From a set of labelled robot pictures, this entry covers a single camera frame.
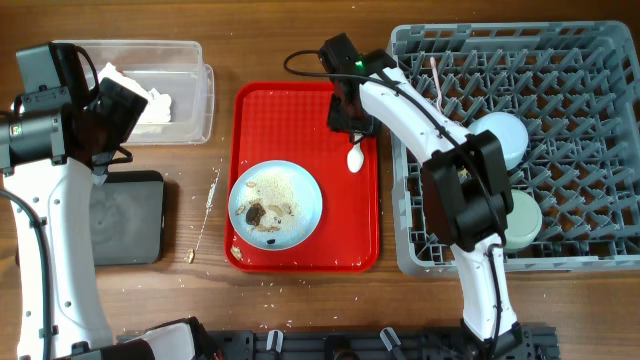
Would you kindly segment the white plastic spoon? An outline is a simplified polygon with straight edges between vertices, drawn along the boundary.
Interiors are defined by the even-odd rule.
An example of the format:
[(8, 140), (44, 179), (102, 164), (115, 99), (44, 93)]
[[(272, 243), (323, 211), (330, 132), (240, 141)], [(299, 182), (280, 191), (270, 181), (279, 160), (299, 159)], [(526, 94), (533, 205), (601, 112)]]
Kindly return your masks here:
[(347, 154), (347, 167), (351, 173), (358, 173), (364, 164), (364, 154), (361, 150), (363, 136), (356, 133), (353, 137), (353, 145)]

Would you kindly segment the white napkin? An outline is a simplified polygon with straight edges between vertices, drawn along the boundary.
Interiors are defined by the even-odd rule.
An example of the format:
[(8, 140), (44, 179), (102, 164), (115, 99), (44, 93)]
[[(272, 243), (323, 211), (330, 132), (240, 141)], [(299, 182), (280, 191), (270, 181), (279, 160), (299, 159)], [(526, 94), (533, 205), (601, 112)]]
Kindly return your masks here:
[(147, 105), (138, 119), (139, 124), (167, 124), (171, 121), (172, 98), (156, 88), (145, 89), (136, 80), (125, 76), (108, 62), (98, 73), (98, 80), (109, 78), (147, 100)]

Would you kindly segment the light blue bowl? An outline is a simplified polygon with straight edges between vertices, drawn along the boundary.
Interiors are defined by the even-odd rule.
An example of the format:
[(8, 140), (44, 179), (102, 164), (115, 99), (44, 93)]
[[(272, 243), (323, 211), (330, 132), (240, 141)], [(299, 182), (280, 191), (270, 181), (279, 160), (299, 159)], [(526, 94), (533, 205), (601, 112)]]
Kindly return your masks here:
[(514, 169), (523, 159), (529, 143), (524, 123), (506, 112), (489, 113), (468, 126), (473, 134), (490, 131), (500, 142), (507, 170)]

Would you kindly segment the mint green bowl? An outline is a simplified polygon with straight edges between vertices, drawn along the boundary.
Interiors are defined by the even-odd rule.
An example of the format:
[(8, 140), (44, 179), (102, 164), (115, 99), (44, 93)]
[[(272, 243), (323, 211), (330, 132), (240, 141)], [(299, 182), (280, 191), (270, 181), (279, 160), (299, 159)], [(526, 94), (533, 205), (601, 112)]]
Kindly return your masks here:
[(515, 189), (511, 194), (514, 207), (507, 215), (504, 250), (517, 252), (534, 242), (542, 227), (542, 212), (531, 195)]

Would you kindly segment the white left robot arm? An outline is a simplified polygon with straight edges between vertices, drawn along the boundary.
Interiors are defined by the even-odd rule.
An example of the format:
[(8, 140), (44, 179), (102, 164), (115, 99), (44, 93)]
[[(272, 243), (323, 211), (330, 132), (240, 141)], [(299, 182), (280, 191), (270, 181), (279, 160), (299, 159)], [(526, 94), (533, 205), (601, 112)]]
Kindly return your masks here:
[(195, 318), (115, 343), (97, 289), (90, 234), (96, 177), (129, 163), (144, 97), (100, 78), (86, 50), (50, 42), (16, 55), (24, 92), (1, 115), (1, 195), (12, 205), (21, 274), (21, 359), (198, 359)]

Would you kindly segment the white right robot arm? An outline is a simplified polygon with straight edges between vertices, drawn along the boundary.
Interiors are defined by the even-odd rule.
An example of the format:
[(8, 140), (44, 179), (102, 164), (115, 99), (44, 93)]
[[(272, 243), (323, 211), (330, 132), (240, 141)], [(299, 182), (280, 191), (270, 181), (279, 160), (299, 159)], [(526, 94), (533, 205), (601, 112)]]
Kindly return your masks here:
[(383, 50), (361, 54), (339, 34), (318, 57), (346, 114), (380, 121), (420, 163), (424, 217), (454, 255), (465, 329), (497, 354), (520, 345), (503, 261), (513, 199), (499, 140), (441, 114)]

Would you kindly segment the black waste tray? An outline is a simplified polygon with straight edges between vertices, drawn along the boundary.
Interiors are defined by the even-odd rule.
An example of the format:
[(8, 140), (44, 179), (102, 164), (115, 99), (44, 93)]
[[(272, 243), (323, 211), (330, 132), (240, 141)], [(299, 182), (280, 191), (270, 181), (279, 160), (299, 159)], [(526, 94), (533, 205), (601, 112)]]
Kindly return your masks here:
[(153, 264), (162, 257), (165, 181), (159, 172), (110, 173), (92, 187), (89, 213), (97, 266)]

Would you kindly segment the clear plastic waste bin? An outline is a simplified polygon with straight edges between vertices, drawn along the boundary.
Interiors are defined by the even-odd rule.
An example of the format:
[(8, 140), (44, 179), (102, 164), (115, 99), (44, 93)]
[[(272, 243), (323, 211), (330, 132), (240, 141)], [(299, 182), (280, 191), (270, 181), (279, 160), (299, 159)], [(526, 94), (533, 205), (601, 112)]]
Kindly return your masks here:
[(213, 127), (214, 74), (201, 45), (178, 40), (75, 40), (96, 70), (110, 62), (147, 90), (172, 98), (171, 121), (139, 124), (130, 145), (185, 145), (208, 141)]

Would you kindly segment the grey dishwasher rack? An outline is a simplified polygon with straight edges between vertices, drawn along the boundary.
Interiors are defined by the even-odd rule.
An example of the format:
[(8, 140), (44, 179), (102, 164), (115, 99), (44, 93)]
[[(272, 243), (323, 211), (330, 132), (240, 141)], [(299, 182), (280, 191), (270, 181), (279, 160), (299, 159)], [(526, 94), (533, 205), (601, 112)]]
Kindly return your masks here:
[(413, 86), (463, 125), (502, 111), (529, 134), (514, 189), (542, 227), (505, 267), (614, 271), (639, 265), (639, 60), (615, 21), (413, 24), (387, 47)]

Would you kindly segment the red serving tray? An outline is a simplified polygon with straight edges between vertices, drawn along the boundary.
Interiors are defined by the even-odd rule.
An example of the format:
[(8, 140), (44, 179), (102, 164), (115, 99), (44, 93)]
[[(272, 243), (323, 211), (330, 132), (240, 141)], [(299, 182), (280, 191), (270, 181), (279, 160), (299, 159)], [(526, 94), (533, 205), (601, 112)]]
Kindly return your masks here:
[(328, 82), (254, 82), (235, 100), (229, 183), (236, 185), (264, 161), (285, 160), (317, 181), (323, 211), (316, 230), (287, 250), (262, 250), (226, 225), (224, 252), (244, 272), (366, 271), (380, 254), (377, 141), (361, 144), (364, 164), (347, 167), (352, 145), (347, 135), (329, 130)]

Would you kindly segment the light blue dirty plate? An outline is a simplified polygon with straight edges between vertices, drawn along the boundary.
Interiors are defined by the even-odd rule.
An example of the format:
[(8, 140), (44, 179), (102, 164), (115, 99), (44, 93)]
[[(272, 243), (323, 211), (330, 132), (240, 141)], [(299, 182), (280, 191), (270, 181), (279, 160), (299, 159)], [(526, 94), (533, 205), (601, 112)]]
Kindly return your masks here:
[(269, 160), (250, 167), (235, 181), (228, 215), (235, 232), (250, 246), (284, 251), (314, 233), (323, 205), (319, 184), (306, 169)]

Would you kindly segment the food scrap on table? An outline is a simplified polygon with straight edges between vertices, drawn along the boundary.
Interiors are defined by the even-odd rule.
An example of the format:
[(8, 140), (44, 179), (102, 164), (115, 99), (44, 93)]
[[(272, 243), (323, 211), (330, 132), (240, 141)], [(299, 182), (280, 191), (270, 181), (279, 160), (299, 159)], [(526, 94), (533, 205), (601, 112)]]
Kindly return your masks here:
[(185, 261), (186, 261), (188, 264), (191, 264), (191, 263), (194, 261), (194, 259), (195, 259), (195, 250), (194, 250), (193, 248), (190, 248), (190, 249), (187, 251), (187, 254), (186, 254), (186, 256), (185, 256)]

